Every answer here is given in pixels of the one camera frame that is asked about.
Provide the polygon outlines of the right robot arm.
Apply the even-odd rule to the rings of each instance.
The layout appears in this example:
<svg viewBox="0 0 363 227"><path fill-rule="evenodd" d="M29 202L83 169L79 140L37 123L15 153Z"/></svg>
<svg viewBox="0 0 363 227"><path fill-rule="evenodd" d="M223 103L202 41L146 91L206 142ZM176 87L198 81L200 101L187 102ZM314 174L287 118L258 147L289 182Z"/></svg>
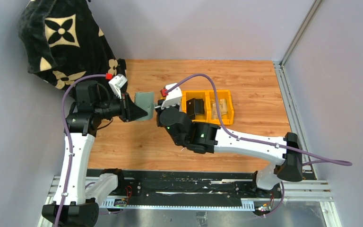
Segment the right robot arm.
<svg viewBox="0 0 363 227"><path fill-rule="evenodd" d="M178 105L162 107L159 100L155 110L157 125L165 128L176 146L198 154L236 153L257 157L269 162L254 172L251 191L270 191L281 181L303 180L302 154L298 136L288 132L283 137L264 137L229 130L222 126L193 122Z"/></svg>

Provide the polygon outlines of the green leather card holder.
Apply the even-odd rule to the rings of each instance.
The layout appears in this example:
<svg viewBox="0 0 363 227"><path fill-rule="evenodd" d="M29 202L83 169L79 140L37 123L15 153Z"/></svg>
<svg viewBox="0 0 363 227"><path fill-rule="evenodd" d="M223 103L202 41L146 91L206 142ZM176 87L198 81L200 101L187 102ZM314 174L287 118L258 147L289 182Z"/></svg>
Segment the green leather card holder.
<svg viewBox="0 0 363 227"><path fill-rule="evenodd" d="M134 103L142 110L147 112L144 117L138 118L136 121L148 121L153 118L154 115L154 92L136 92Z"/></svg>

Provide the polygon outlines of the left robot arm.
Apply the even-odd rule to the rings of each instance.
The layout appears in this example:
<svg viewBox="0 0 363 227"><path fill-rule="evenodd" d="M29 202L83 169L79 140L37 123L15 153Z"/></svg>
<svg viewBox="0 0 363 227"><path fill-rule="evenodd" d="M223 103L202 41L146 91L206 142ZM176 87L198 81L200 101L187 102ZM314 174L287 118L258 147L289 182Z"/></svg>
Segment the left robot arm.
<svg viewBox="0 0 363 227"><path fill-rule="evenodd" d="M56 227L93 227L99 207L111 193L130 196L132 189L122 170L105 169L91 186L86 183L87 165L102 120L120 118L123 122L147 116L127 93L127 79L88 78L77 80L66 91L74 102L62 114L65 155L58 189L51 204L44 205L42 216Z"/></svg>

